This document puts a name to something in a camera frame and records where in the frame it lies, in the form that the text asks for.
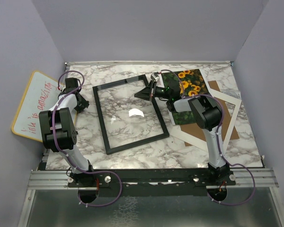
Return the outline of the sunflower photo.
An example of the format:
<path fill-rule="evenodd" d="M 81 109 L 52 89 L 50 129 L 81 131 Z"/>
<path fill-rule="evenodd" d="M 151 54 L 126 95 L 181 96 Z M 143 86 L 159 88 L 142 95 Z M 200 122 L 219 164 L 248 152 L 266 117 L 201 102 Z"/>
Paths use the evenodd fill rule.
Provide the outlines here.
<path fill-rule="evenodd" d="M 208 82 L 202 76 L 200 69 L 182 71 L 163 71 L 161 81 L 164 87 L 176 85 L 180 89 L 180 97 L 194 96 L 198 94 L 209 94 Z M 173 125 L 185 125 L 195 123 L 192 112 L 171 113 L 169 112 Z"/>

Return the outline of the white mat board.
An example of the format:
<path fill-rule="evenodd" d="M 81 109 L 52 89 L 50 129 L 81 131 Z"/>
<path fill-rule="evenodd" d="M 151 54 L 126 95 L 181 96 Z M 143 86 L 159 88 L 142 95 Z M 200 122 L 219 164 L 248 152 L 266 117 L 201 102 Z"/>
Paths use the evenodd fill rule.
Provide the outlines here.
<path fill-rule="evenodd" d="M 207 151 L 207 139 L 205 130 L 216 133 L 214 126 L 221 130 L 223 148 L 226 149 L 230 141 L 239 139 L 239 131 L 235 128 L 235 122 L 240 110 L 241 100 L 233 98 L 220 91 L 211 90 L 209 95 L 197 95 L 194 98 L 186 98 L 176 104 L 178 108 L 189 109 L 196 118 L 196 123 L 174 125 L 170 135 Z"/>

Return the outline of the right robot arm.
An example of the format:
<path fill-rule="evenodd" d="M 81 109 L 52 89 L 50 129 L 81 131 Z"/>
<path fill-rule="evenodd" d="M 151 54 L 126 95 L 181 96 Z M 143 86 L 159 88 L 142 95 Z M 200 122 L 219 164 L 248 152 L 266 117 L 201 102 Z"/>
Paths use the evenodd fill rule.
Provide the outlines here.
<path fill-rule="evenodd" d="M 172 113 L 191 112 L 199 128 L 203 130 L 209 152 L 208 180 L 211 184 L 219 185 L 230 172 L 222 143 L 222 121 L 224 110 L 221 103 L 208 94 L 182 97 L 180 88 L 158 87 L 157 82 L 151 81 L 145 88 L 134 94 L 134 97 L 152 101 L 162 98 Z"/>

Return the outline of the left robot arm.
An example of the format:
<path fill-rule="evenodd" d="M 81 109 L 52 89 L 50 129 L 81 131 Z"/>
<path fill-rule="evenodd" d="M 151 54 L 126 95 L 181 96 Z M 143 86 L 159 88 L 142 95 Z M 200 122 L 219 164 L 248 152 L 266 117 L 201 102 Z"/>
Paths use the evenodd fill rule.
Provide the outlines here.
<path fill-rule="evenodd" d="M 76 78 L 68 78 L 66 87 L 58 96 L 55 105 L 39 113 L 43 145 L 52 152 L 59 153 L 69 164 L 71 173 L 79 174 L 79 181 L 88 187 L 95 181 L 93 167 L 77 147 L 77 131 L 72 113 L 81 113 L 89 107 L 81 94 L 81 84 Z"/>

